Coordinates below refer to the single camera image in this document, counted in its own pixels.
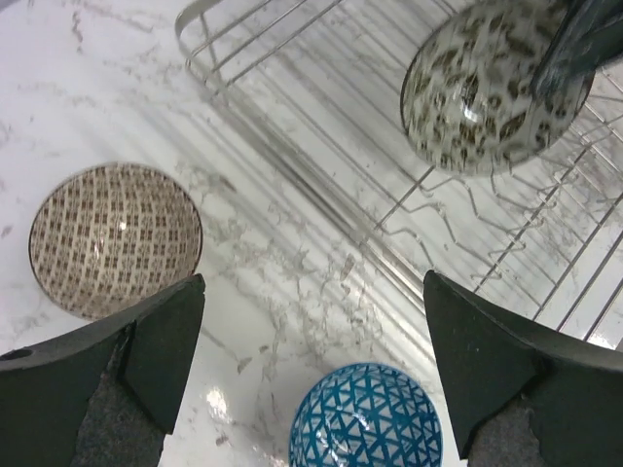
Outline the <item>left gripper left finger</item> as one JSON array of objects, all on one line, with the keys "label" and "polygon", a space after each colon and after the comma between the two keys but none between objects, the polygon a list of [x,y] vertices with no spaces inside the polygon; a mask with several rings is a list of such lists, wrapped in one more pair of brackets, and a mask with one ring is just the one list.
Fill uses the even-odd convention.
[{"label": "left gripper left finger", "polygon": [[2,355],[2,465],[158,465],[186,389],[204,289],[195,274]]}]

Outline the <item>leaf pattern bowl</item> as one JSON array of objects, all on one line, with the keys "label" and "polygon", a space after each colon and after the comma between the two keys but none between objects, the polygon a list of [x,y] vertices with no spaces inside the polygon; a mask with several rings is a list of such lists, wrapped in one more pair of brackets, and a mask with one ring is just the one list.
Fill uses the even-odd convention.
[{"label": "leaf pattern bowl", "polygon": [[531,93],[567,10],[563,1],[478,1],[435,30],[401,90],[401,121],[416,156],[448,172],[491,175],[558,141],[594,80],[544,98]]}]

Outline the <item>brown square pattern bowl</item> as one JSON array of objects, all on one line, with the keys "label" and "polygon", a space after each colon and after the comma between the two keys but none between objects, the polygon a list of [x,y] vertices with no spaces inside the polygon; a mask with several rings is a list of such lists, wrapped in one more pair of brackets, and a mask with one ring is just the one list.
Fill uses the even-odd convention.
[{"label": "brown square pattern bowl", "polygon": [[167,174],[113,162],[63,181],[39,207],[28,239],[48,298],[88,320],[108,317],[192,275],[202,220]]}]

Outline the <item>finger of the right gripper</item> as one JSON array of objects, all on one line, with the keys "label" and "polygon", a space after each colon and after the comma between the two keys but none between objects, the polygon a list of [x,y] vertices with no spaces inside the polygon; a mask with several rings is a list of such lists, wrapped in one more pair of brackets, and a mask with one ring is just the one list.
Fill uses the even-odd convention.
[{"label": "finger of the right gripper", "polygon": [[570,1],[531,80],[543,98],[622,58],[622,0]]}]

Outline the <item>blue triangle pattern bowl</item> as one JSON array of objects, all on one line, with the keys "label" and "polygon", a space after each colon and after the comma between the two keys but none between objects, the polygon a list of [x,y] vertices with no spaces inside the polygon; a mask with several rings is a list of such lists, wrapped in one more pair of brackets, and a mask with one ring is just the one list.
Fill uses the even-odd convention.
[{"label": "blue triangle pattern bowl", "polygon": [[398,369],[357,363],[315,384],[294,416],[291,466],[440,467],[442,427],[430,398]]}]

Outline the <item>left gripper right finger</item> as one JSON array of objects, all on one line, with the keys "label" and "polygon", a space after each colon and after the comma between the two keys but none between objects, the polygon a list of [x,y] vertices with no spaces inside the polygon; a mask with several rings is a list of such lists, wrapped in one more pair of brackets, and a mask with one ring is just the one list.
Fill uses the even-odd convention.
[{"label": "left gripper right finger", "polygon": [[621,465],[621,352],[494,305],[434,270],[423,298],[460,459]]}]

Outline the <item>metal wire dish rack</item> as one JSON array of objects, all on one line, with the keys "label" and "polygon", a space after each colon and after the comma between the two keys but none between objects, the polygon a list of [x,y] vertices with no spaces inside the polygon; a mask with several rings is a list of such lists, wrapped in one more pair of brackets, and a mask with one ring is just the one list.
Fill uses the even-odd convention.
[{"label": "metal wire dish rack", "polygon": [[419,159],[400,91],[459,1],[194,1],[174,23],[215,114],[414,303],[437,269],[606,347],[622,339],[622,67],[543,155],[469,177]]}]

